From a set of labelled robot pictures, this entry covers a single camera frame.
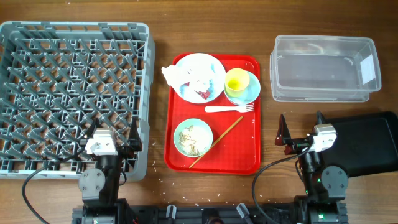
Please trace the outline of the small light blue bowl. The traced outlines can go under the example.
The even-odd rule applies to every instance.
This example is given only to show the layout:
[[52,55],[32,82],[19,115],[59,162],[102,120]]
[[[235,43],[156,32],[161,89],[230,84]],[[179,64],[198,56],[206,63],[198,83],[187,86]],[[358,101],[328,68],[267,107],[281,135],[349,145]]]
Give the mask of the small light blue bowl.
[[259,82],[259,79],[257,78],[257,76],[255,76],[255,74],[249,71],[247,71],[247,73],[250,78],[249,85],[243,91],[243,94],[241,96],[239,97],[229,96],[226,92],[226,87],[224,87],[224,93],[227,99],[235,105],[247,105],[253,103],[260,95],[261,84]]

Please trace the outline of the grey dishwasher rack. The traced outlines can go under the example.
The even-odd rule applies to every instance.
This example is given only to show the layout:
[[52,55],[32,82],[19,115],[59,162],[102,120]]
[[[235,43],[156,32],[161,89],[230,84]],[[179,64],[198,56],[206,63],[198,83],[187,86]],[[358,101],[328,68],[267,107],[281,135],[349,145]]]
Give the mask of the grey dishwasher rack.
[[130,181],[146,175],[155,42],[140,22],[1,25],[1,178],[77,179],[96,165],[79,142],[92,122],[127,146]]

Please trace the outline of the white napkin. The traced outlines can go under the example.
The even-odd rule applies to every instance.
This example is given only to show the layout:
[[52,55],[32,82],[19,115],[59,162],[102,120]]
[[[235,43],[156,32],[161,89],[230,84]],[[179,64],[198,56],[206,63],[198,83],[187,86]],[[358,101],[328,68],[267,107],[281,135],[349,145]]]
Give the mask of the white napkin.
[[179,90],[186,83],[207,82],[215,75],[210,67],[178,67],[176,65],[162,67],[161,72],[167,84],[175,90]]

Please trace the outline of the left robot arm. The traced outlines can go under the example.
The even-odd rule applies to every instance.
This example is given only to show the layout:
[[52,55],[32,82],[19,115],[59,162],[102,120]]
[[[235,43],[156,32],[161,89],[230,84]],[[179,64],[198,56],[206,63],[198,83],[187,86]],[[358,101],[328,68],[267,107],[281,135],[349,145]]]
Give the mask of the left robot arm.
[[101,128],[99,119],[86,130],[80,146],[97,161],[95,168],[84,171],[78,181],[82,193],[83,208],[74,209],[72,223],[139,223],[138,216],[127,200],[118,198],[120,176],[124,159],[131,158],[135,151],[142,150],[142,141],[137,131],[136,119],[132,119],[127,144],[116,145],[116,133]]

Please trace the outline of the red sauce packet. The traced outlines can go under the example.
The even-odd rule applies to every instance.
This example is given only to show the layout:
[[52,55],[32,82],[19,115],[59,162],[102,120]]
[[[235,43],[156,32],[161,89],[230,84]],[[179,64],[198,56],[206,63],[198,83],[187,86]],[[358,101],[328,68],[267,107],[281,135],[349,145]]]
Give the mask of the red sauce packet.
[[204,100],[211,94],[209,91],[211,85],[208,82],[188,82],[185,85],[200,95]]

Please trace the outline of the yellow plastic cup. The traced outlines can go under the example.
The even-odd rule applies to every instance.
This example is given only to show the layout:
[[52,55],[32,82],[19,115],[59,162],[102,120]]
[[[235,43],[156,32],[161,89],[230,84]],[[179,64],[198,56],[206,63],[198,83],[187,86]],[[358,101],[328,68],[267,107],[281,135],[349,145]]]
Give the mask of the yellow plastic cup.
[[226,73],[225,90],[230,97],[239,97],[248,87],[250,77],[247,71],[241,68],[233,68]]

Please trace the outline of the red plastic tray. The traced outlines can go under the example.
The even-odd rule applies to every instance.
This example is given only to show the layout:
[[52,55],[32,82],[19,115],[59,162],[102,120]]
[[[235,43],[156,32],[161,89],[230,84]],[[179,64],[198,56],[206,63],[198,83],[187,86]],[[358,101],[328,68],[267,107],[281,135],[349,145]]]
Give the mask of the red plastic tray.
[[[261,102],[258,97],[248,113],[227,111],[206,113],[207,104],[189,103],[169,91],[169,107],[165,134],[164,160],[169,168],[179,172],[251,175],[261,165]],[[194,157],[180,153],[174,140],[177,126],[186,119],[197,118],[209,125],[213,139],[218,139],[238,118],[242,120],[195,162]]]

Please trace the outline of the clear plastic bin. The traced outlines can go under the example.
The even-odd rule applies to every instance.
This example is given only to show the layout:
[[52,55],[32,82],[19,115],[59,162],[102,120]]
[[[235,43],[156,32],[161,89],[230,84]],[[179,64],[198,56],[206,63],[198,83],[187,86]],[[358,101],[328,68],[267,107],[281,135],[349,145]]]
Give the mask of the clear plastic bin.
[[272,97],[279,102],[365,102],[382,87],[368,37],[279,35],[270,55]]

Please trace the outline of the white plastic fork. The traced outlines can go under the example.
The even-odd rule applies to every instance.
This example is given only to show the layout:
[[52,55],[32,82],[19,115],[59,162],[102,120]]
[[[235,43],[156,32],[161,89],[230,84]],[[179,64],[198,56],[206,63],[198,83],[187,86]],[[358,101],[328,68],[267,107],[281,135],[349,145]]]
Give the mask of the white plastic fork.
[[206,106],[206,113],[218,113],[225,111],[237,111],[240,113],[247,113],[254,110],[253,105],[240,105],[240,106]]

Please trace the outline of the black waste tray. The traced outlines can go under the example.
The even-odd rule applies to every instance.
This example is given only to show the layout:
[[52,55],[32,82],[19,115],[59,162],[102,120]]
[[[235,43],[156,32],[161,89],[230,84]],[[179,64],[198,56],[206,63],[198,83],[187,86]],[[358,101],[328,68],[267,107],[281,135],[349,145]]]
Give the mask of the black waste tray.
[[397,115],[391,111],[325,118],[337,137],[321,152],[324,165],[338,166],[349,177],[397,170]]

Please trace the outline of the large light blue plate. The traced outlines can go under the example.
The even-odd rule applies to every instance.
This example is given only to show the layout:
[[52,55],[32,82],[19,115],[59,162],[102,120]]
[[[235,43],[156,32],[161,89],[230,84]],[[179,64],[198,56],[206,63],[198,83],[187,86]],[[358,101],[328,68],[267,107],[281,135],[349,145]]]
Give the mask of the large light blue plate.
[[176,94],[189,103],[203,104],[208,103],[217,98],[224,90],[224,80],[226,77],[226,69],[223,64],[214,56],[204,53],[194,53],[183,56],[175,62],[178,67],[210,67],[215,75],[209,81],[211,87],[209,89],[210,96],[204,100],[200,95],[195,93],[185,84],[179,90],[175,90]]

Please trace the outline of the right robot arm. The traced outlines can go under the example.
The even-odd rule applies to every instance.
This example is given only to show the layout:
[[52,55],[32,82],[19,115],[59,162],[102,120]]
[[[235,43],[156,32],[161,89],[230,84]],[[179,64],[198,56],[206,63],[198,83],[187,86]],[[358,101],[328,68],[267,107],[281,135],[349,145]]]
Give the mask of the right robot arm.
[[326,165],[322,152],[334,145],[336,129],[317,113],[318,124],[304,138],[292,138],[284,115],[280,115],[275,145],[285,155],[297,156],[306,195],[296,196],[289,208],[291,223],[348,223],[346,198],[348,175],[339,166]]

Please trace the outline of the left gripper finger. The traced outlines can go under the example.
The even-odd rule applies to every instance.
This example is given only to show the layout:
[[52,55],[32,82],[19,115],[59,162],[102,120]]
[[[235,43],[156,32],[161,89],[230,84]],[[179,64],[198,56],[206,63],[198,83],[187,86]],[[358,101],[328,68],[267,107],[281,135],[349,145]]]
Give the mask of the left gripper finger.
[[135,117],[132,117],[132,120],[131,120],[128,144],[132,151],[142,151],[142,141],[139,136],[137,120]]
[[84,139],[89,139],[93,137],[93,133],[95,132],[96,128],[99,126],[99,119],[96,118],[90,127],[85,131],[83,138]]

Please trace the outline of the green bowl with rice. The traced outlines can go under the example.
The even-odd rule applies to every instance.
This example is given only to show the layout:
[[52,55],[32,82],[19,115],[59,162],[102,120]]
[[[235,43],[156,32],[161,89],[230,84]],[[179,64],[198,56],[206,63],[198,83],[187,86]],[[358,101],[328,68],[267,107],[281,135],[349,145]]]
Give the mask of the green bowl with rice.
[[175,128],[172,139],[177,151],[183,156],[200,157],[210,150],[213,132],[204,121],[191,118]]

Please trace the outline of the wooden chopstick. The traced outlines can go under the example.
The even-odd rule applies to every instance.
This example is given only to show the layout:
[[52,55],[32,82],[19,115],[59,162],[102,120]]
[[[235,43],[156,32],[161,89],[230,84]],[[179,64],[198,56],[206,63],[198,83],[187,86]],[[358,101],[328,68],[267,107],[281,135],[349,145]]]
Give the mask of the wooden chopstick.
[[[208,152],[215,147],[241,120],[243,119],[243,116],[240,116],[222,135],[219,136],[219,138],[210,146]],[[188,168],[192,168],[198,161],[200,161],[205,154],[198,157],[198,159],[196,159]]]

